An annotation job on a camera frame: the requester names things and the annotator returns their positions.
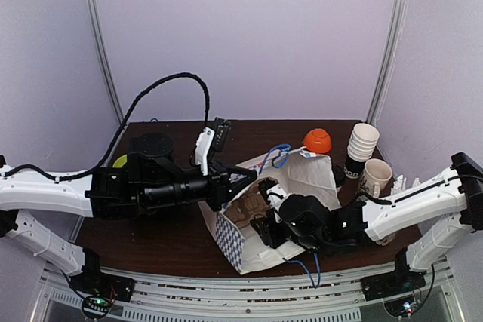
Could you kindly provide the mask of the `blue checkered paper bag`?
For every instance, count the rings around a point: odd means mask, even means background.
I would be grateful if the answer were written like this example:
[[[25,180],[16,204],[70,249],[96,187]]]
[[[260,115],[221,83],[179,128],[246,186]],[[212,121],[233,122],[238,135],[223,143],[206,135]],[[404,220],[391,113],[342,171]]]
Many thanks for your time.
[[[283,145],[243,161],[256,179],[217,212],[201,202],[205,225],[220,252],[240,275],[265,271],[309,250],[299,232],[304,213],[340,207],[329,155]]]

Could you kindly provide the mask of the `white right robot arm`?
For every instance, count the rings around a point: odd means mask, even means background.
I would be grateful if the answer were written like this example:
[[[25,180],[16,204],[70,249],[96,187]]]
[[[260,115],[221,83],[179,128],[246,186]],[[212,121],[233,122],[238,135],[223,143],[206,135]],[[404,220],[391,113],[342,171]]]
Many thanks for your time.
[[[272,249],[291,241],[313,253],[353,253],[438,217],[429,232],[402,250],[398,268],[388,274],[386,284],[394,293],[404,292],[416,273],[482,228],[482,167],[464,152],[452,155],[450,167],[418,186],[382,198],[359,192],[350,204],[333,210],[314,195],[286,194],[270,179],[259,190],[269,209],[251,220],[251,227]]]

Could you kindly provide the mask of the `black plastic cup lid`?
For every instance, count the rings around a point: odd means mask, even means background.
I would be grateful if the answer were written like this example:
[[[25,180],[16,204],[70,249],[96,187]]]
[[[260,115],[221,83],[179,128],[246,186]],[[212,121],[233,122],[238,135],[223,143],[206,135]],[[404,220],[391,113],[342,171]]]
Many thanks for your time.
[[[343,187],[346,181],[346,174],[341,166],[333,164],[332,165],[332,173],[334,176],[334,181],[336,185],[336,189],[339,190]]]

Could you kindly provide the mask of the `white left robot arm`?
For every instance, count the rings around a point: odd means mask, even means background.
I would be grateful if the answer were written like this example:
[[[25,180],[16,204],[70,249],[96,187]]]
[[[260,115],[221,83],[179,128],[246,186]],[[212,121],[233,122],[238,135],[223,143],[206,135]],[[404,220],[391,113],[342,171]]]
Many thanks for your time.
[[[1,168],[1,235],[18,239],[35,256],[56,265],[93,295],[108,289],[100,257],[63,240],[37,223],[30,211],[69,213],[84,218],[118,220],[162,208],[205,201],[221,210],[257,179],[257,172],[213,160],[222,151],[231,124],[216,118],[195,143],[194,166],[174,162],[174,142],[163,133],[131,139],[120,168],[95,167],[75,174],[48,174],[34,165]]]

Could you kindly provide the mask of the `single cardboard cup carrier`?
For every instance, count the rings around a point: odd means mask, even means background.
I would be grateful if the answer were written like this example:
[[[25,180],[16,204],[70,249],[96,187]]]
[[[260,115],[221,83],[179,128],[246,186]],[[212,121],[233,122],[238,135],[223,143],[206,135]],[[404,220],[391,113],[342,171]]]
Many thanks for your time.
[[[238,228],[243,229],[250,225],[252,219],[266,216],[269,205],[260,194],[259,186],[266,178],[257,180],[242,194],[234,199],[224,215]]]

